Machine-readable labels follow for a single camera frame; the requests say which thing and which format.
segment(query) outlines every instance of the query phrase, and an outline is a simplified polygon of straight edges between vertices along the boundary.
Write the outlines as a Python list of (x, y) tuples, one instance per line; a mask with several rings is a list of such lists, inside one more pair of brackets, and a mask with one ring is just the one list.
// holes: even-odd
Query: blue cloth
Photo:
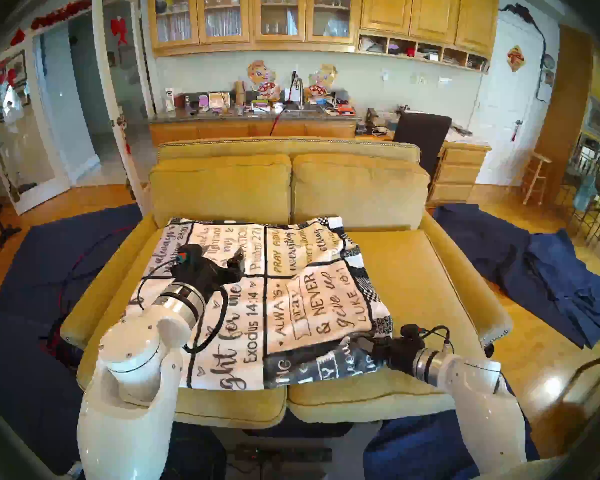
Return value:
[(433, 216), (512, 301), (579, 348), (600, 340), (600, 276), (576, 258), (564, 229), (531, 234), (473, 204), (439, 206)]
[[(525, 417), (527, 461), (538, 460)], [(363, 455), (365, 480), (465, 480), (480, 472), (465, 447), (456, 411), (385, 420)]]
[[(42, 351), (39, 337), (61, 316), (61, 282), (85, 249), (141, 218), (138, 206), (127, 205), (34, 226), (0, 288), (0, 414), (56, 474), (79, 459), (75, 428), (83, 393), (74, 375)], [(75, 305), (129, 232), (112, 235), (85, 257), (65, 303)]]

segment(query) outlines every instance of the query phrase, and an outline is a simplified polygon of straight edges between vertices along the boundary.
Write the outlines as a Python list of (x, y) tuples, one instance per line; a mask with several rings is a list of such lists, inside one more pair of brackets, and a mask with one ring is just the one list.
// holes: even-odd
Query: glass cabinet door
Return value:
[(308, 0), (307, 40), (353, 44), (362, 0)]
[(154, 49), (198, 44), (196, 0), (148, 0)]
[(253, 0), (253, 2), (258, 40), (305, 40), (305, 0)]
[(249, 0), (197, 0), (201, 43), (249, 40)]

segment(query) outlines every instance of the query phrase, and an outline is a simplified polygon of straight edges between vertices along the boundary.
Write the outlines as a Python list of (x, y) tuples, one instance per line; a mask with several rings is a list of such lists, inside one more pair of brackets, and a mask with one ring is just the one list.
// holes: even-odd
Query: sofa armrest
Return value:
[(157, 229), (153, 214), (148, 214), (132, 230), (62, 323), (65, 341), (80, 349), (87, 346), (133, 261)]
[(420, 222), (469, 313), (482, 347), (508, 334), (513, 321), (486, 281), (438, 222), (425, 212)]

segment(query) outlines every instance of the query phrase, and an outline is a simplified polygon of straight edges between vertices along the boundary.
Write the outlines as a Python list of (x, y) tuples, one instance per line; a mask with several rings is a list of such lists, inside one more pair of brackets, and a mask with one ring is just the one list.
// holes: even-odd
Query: sofa cushion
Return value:
[[(129, 259), (132, 262), (131, 268), (100, 319), (80, 361), (77, 379), (83, 389), (86, 389), (93, 376), (100, 339), (125, 312), (162, 233), (162, 229), (156, 230), (137, 257)], [(175, 419), (198, 425), (266, 428), (282, 420), (286, 400), (287, 391), (284, 387), (249, 392), (181, 388), (178, 391)]]
[(168, 159), (149, 180), (160, 227), (173, 216), (289, 223), (291, 160), (284, 154)]
[(347, 230), (417, 229), (429, 174), (409, 161), (352, 154), (293, 159), (292, 223), (341, 216)]
[[(393, 318), (393, 336), (416, 323), (446, 325), (455, 352), (484, 359), (475, 327), (447, 271), (422, 230), (351, 232), (366, 270)], [(442, 349), (442, 337), (429, 335), (427, 347)], [(292, 385), (288, 405), (307, 422), (337, 423), (394, 419), (454, 407), (451, 396), (409, 375), (389, 369), (342, 380)]]

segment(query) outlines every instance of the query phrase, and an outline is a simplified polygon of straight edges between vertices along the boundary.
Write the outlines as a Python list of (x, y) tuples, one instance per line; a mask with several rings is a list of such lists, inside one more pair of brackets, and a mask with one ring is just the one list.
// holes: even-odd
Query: white door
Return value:
[[(150, 210), (149, 186), (139, 177), (138, 162), (125, 132), (127, 122), (132, 122), (139, 116), (140, 104), (144, 105), (145, 118), (155, 114), (145, 67), (145, 50), (139, 22), (140, 3), (139, 0), (91, 2), (93, 39), (107, 112), (126, 176), (140, 211), (145, 215)], [(116, 84), (109, 66), (110, 61), (116, 68), (124, 64), (126, 68), (116, 70), (116, 76), (124, 76), (126, 82)], [(130, 76), (137, 76), (137, 82), (128, 82)]]
[[(510, 12), (500, 12), (491, 66), (488, 75), (482, 77), (469, 122), (469, 130), (491, 147), (476, 184), (517, 184), (512, 181), (520, 165), (525, 164), (527, 152), (533, 149), (523, 142), (525, 131), (532, 125), (527, 116), (536, 95), (543, 40), (536, 30), (529, 30), (518, 20), (522, 22)], [(525, 63), (514, 72), (507, 55), (516, 46)]]
[(16, 213), (69, 189), (43, 116), (33, 37), (0, 54), (0, 178)]

